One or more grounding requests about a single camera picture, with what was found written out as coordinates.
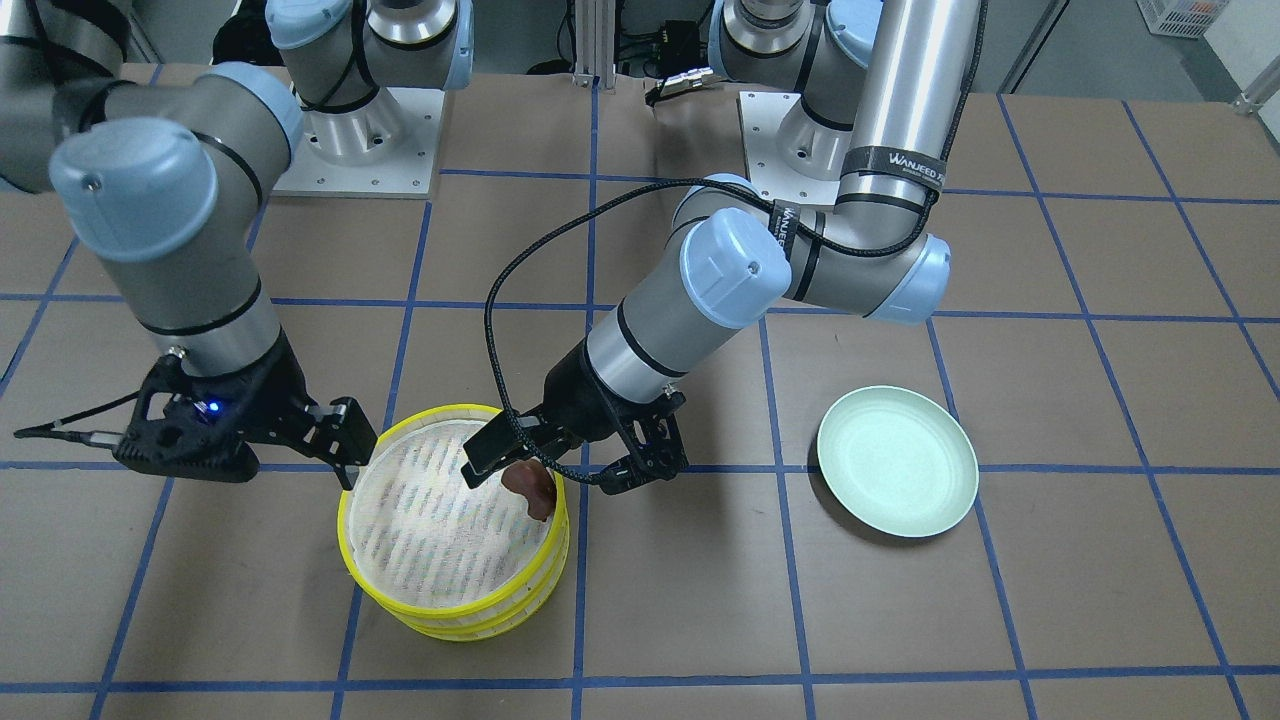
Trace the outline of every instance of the white plate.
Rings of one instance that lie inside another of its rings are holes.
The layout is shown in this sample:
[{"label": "white plate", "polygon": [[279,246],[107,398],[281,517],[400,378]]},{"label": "white plate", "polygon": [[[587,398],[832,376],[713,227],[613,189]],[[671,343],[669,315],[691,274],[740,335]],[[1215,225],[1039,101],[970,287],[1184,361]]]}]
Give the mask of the white plate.
[{"label": "white plate", "polygon": [[890,534],[923,538],[955,527],[978,496],[978,457],[960,424],[900,387],[856,389],[827,410],[818,464],[846,510]]}]

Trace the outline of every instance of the brown object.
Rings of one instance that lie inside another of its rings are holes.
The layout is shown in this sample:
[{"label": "brown object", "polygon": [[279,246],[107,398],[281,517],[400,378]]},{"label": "brown object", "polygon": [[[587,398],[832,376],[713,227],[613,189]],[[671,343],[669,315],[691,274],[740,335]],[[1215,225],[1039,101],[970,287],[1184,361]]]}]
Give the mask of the brown object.
[{"label": "brown object", "polygon": [[502,471],[502,487],[529,501],[529,516],[547,521],[556,511],[556,480],[536,460],[517,460]]}]

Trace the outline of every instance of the white plastic crate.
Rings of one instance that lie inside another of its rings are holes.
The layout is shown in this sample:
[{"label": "white plastic crate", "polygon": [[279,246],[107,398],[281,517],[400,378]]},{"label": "white plastic crate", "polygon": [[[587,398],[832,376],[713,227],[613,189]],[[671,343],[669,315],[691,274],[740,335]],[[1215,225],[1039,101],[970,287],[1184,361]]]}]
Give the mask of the white plastic crate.
[{"label": "white plastic crate", "polygon": [[1138,0],[1152,35],[1201,37],[1230,0]]}]

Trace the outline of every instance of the white mounting plate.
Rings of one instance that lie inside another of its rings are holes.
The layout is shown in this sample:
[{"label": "white mounting plate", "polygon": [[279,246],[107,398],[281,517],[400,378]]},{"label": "white mounting plate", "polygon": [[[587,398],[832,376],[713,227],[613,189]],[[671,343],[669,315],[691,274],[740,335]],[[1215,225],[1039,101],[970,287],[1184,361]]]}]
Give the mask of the white mounting plate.
[{"label": "white mounting plate", "polygon": [[393,87],[390,92],[404,113],[404,127],[411,131],[393,155],[372,165],[334,165],[303,141],[273,195],[428,197],[440,145],[444,91]]},{"label": "white mounting plate", "polygon": [[748,179],[769,200],[833,206],[840,181],[803,176],[787,164],[778,150],[778,126],[797,100],[797,92],[737,94]]}]

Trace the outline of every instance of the round basket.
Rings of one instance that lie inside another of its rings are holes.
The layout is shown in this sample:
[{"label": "round basket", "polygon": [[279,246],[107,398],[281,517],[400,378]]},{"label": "round basket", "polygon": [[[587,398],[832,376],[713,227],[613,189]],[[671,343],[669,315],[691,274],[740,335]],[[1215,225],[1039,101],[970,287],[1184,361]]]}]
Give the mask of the round basket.
[{"label": "round basket", "polygon": [[338,547],[360,587],[410,628],[444,641],[504,633],[556,588],[568,557],[564,480],[545,521],[490,478],[468,489],[462,443],[498,414],[484,405],[419,413],[378,441],[338,503]]}]

